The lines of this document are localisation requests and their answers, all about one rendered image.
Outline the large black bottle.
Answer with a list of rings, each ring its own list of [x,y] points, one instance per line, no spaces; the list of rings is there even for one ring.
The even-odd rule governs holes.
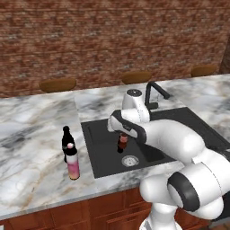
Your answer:
[[[75,147],[75,141],[70,134],[69,126],[63,127],[63,137],[62,137],[62,150],[64,152],[64,161],[66,161],[66,155],[69,154],[69,150]]]

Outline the black tap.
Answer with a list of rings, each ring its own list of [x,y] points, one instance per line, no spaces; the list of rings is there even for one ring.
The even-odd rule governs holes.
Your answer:
[[[150,94],[151,94],[151,88],[154,88],[156,91],[158,91],[165,100],[168,100],[170,98],[170,94],[168,92],[166,92],[160,85],[158,85],[156,82],[151,81],[148,82],[147,86],[146,86],[146,97],[145,97],[145,106],[149,109],[149,110],[154,110],[158,108],[158,102],[149,102],[150,100]]]

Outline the small dark red bottle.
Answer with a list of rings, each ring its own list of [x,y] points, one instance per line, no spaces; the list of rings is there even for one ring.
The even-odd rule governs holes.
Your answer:
[[[126,134],[121,133],[121,134],[119,135],[118,148],[117,148],[117,150],[118,150],[118,152],[119,152],[120,154],[121,154],[121,153],[124,151],[124,149],[126,148],[127,143],[128,143],[128,136],[127,136]]]

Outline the brown round stool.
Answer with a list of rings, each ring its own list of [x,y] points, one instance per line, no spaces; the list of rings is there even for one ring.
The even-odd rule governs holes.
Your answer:
[[[122,75],[123,84],[140,84],[148,82],[151,79],[151,73],[147,71],[126,72]]]
[[[70,91],[76,86],[74,78],[58,78],[44,80],[39,83],[40,89],[45,93]]]
[[[192,77],[207,76],[207,75],[214,74],[216,70],[217,70],[216,65],[212,65],[212,64],[199,65],[199,66],[194,66],[191,69],[190,75]]]

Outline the pink bottle with black cap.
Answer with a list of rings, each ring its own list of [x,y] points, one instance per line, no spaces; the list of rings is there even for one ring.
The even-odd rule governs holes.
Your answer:
[[[66,146],[66,163],[68,175],[71,180],[77,180],[80,177],[77,149],[73,143]]]

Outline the silver sink drain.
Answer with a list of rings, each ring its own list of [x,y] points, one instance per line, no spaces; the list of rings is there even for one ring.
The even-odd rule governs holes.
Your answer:
[[[139,160],[134,155],[126,155],[121,160],[122,164],[126,167],[132,167],[139,164]]]

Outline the black sink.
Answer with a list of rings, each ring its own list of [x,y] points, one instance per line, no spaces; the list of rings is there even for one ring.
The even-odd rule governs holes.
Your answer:
[[[151,120],[157,119],[172,119],[192,128],[202,136],[206,147],[213,150],[222,152],[230,149],[230,143],[188,107],[152,112]],[[100,119],[82,123],[84,140],[90,156],[94,178],[174,162],[174,159],[162,151],[139,144],[132,137],[128,139],[127,147],[120,154],[117,151],[119,133],[109,132],[107,122],[107,119]],[[132,167],[124,166],[121,160],[126,155],[136,156],[139,164]]]

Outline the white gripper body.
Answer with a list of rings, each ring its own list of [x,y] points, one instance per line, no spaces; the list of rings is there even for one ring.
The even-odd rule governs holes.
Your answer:
[[[108,130],[121,132],[137,142],[147,144],[149,122],[143,122],[137,109],[115,110],[108,118]]]

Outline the wooden cabinet front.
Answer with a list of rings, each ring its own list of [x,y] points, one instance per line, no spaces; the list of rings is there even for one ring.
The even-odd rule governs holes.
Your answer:
[[[151,209],[138,188],[89,199],[88,205],[91,230],[139,230]]]
[[[49,230],[54,226],[48,210],[9,218],[5,230]]]
[[[210,224],[209,220],[194,217],[181,208],[176,210],[175,221],[183,230],[199,230],[201,227],[206,227]]]
[[[54,230],[91,230],[87,201],[51,208]]]

